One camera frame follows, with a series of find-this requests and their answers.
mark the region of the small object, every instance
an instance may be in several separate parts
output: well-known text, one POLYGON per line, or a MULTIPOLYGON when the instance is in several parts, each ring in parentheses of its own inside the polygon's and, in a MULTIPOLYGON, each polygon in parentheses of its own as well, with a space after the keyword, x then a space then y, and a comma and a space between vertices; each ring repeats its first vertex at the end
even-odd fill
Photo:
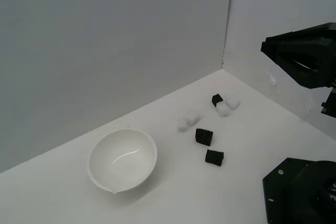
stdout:
POLYGON ((92 182, 114 194, 143 183, 152 173, 157 149, 145 132, 126 128, 101 139, 92 149, 87 170, 92 182))
POLYGON ((238 108, 240 101, 235 97, 228 97, 225 100, 225 103, 229 106, 230 109, 235 110, 238 108))
MULTIPOLYGON (((335 35, 336 23, 327 23, 266 38, 261 51, 299 85, 308 89, 335 88, 335 35)), ((331 92, 322 104, 326 109, 322 113, 336 118, 335 104, 331 92)))
POLYGON ((177 130, 186 131, 189 128, 186 118, 180 118, 177 120, 177 130))
POLYGON ((225 102, 219 102, 216 106, 216 111, 219 114, 220 117, 226 117, 231 115, 231 109, 225 104, 225 102))
POLYGON ((217 152, 207 150, 205 155, 205 162, 221 166, 224 159, 224 152, 217 152))
POLYGON ((188 110, 185 113, 184 118, 186 119, 187 124, 191 127, 201 119, 201 115, 196 110, 188 110))
POLYGON ((223 101, 223 98, 219 95, 219 94, 216 94, 212 97, 212 104, 216 107, 217 106, 217 103, 219 102, 222 102, 223 101))
POLYGON ((204 129, 196 129, 196 135, 195 135, 196 142, 210 146, 213 135, 214 133, 212 131, 207 131, 204 129))
POLYGON ((276 85, 277 85, 277 80, 276 80, 276 79, 274 79, 274 77, 273 77, 273 76, 271 76, 270 82, 271 82, 271 85, 272 85, 272 86, 275 88, 275 87, 276 87, 276 85))

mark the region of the bowl rim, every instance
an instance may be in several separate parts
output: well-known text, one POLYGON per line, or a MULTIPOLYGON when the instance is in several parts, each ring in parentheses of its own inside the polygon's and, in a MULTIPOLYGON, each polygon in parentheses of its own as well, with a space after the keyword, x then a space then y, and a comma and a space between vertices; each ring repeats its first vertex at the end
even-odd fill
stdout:
POLYGON ((101 188, 101 189, 103 189, 103 190, 105 190, 105 191, 110 191, 110 192, 112 192, 112 193, 114 193, 114 194, 116 194, 116 193, 119 193, 119 192, 121 192, 121 191, 127 191, 127 190, 130 190, 130 189, 132 189, 132 188, 134 188, 134 187, 137 187, 138 185, 140 185, 140 184, 142 184, 148 177, 149 177, 149 175, 153 172, 153 170, 154 170, 154 167, 155 167, 155 165, 156 165, 156 161, 157 161, 157 153, 158 152, 158 149, 156 148, 156 144, 155 144, 155 142, 154 142, 154 140, 153 140, 153 138, 148 134, 148 133, 146 133, 146 132, 144 132, 144 131, 141 131, 141 130, 138 130, 138 129, 133 129, 133 128, 122 128, 122 129, 118 129, 118 130, 114 130, 114 131, 112 131, 112 132, 110 132, 110 133, 108 133, 107 135, 105 135, 104 137, 102 137, 92 148, 91 148, 91 150, 90 150, 90 153, 89 153, 89 157, 88 157, 88 161, 87 161, 87 172, 88 172, 88 174, 89 174, 89 177, 90 177, 90 179, 91 179, 91 181, 96 185, 96 186, 98 186, 99 188, 101 188), (153 163, 152 163, 152 166, 150 167, 150 169, 148 170, 148 172, 143 176, 143 178, 136 184, 136 185, 134 185, 134 186, 131 186, 130 188, 126 188, 126 189, 123 189, 123 190, 120 190, 120 191, 113 191, 111 188, 109 188, 109 187, 106 187, 106 186, 103 186, 102 184, 100 184, 95 178, 94 178, 94 176, 92 175, 92 173, 91 173, 91 169, 90 169, 90 161, 91 161, 91 155, 92 155, 92 152, 93 152, 93 150, 97 147, 97 145, 103 140, 103 139, 105 139, 107 136, 109 136, 109 135, 111 135, 111 134, 113 134, 113 133, 115 133, 115 132, 118 132, 118 131, 136 131, 136 132, 138 132, 138 133, 141 133, 141 134, 144 134, 146 137, 147 137, 147 139, 152 143, 152 146, 153 146, 153 148, 154 148, 154 161, 153 161, 153 163))

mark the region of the black machine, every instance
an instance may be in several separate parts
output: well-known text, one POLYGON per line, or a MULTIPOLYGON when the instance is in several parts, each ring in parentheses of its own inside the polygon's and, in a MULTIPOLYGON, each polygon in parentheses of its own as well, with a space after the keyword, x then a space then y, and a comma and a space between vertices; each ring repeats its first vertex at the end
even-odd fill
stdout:
MULTIPOLYGON (((266 38, 261 51, 301 86, 332 87, 322 113, 336 118, 336 23, 266 38)), ((262 183, 269 224, 336 223, 335 162, 288 158, 262 183)))

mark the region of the white table surface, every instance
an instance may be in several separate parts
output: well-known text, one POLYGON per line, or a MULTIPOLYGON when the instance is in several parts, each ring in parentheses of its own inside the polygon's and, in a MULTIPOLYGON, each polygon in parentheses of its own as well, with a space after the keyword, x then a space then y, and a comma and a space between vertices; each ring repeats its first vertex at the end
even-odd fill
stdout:
POLYGON ((335 152, 335 140, 220 70, 1 173, 0 223, 264 224, 263 177, 286 157, 336 161, 335 152), (211 104, 217 93, 235 95, 241 106, 220 118, 211 104), (178 133, 187 108, 203 119, 178 133), (144 185, 113 195, 90 181, 87 156, 127 126, 153 137, 157 165, 144 185), (225 152, 222 167, 204 162, 197 127, 214 131, 210 149, 225 152))

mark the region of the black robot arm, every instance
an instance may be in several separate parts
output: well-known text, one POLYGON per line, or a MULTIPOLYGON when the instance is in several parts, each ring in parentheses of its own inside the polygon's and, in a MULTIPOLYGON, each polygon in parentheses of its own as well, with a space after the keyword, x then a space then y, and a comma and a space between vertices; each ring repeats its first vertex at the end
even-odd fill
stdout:
POLYGON ((322 113, 336 118, 336 23, 266 38, 261 51, 301 86, 333 87, 322 113))

